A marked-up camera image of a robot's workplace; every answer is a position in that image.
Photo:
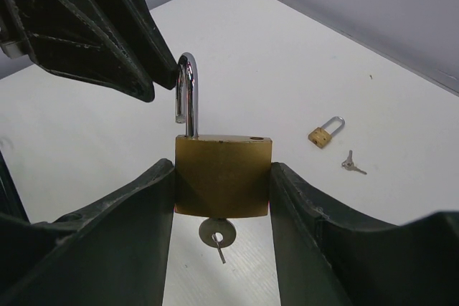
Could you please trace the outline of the small silver keys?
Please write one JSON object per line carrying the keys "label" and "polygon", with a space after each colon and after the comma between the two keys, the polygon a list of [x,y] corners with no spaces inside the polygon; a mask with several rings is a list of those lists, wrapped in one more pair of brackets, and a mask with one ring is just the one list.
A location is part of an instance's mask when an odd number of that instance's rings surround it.
{"label": "small silver keys", "polygon": [[359,167],[357,167],[354,163],[353,160],[353,150],[349,151],[349,154],[347,155],[347,158],[341,163],[341,167],[344,168],[347,171],[356,171],[358,173],[361,173],[363,175],[366,175],[367,172],[364,170],[361,170]]}

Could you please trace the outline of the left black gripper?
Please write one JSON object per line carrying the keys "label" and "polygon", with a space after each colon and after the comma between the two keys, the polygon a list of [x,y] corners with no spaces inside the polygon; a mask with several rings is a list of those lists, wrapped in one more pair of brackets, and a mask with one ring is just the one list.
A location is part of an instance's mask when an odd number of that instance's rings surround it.
{"label": "left black gripper", "polygon": [[154,98],[145,69],[95,0],[1,0],[1,50],[53,75]]}

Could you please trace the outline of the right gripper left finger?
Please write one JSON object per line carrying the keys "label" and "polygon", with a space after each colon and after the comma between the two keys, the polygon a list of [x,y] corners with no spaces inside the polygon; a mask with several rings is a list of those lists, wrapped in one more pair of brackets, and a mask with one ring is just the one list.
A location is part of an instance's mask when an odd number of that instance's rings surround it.
{"label": "right gripper left finger", "polygon": [[174,215],[174,165],[49,223],[1,215],[3,305],[160,305]]}

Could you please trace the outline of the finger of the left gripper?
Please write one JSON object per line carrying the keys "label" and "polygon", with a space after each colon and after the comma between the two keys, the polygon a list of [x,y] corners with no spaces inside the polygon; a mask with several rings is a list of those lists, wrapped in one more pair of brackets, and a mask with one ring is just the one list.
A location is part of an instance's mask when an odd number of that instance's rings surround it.
{"label": "finger of the left gripper", "polygon": [[178,77],[177,62],[156,26],[146,0],[95,0],[145,69],[148,79],[171,90]]}

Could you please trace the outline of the long-shackle brass padlock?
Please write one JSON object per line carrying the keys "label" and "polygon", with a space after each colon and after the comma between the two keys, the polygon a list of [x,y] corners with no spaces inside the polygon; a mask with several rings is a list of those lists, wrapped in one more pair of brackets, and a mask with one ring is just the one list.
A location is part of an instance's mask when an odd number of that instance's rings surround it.
{"label": "long-shackle brass padlock", "polygon": [[[334,123],[338,123],[339,126],[333,132],[328,132],[327,128]],[[322,126],[319,126],[310,132],[308,134],[308,140],[320,149],[325,148],[332,141],[333,137],[344,128],[345,124],[346,121],[342,117],[334,116]]]}

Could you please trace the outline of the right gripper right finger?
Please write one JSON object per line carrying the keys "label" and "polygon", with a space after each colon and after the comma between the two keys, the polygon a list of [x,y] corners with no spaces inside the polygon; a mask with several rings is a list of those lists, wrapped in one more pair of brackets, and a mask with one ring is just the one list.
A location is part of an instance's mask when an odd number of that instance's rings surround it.
{"label": "right gripper right finger", "polygon": [[458,213],[402,226],[363,214],[284,163],[270,171],[283,305],[456,305]]}

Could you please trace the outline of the wide padlock silver key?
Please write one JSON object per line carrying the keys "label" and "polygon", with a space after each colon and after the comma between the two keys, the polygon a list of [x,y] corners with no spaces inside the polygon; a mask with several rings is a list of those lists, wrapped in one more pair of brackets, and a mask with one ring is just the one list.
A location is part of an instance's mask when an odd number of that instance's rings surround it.
{"label": "wide padlock silver key", "polygon": [[205,219],[199,226],[199,238],[208,247],[215,248],[222,263],[227,261],[223,249],[231,246],[237,237],[234,224],[227,219]]}

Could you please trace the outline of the wide brass padlock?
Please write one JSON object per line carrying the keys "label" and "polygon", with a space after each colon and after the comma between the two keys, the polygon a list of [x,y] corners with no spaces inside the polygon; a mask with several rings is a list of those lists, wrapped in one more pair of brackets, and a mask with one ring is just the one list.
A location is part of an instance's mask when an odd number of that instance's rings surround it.
{"label": "wide brass padlock", "polygon": [[194,56],[183,53],[178,68],[175,120],[186,132],[175,141],[176,212],[216,219],[266,215],[273,142],[259,136],[199,133]]}

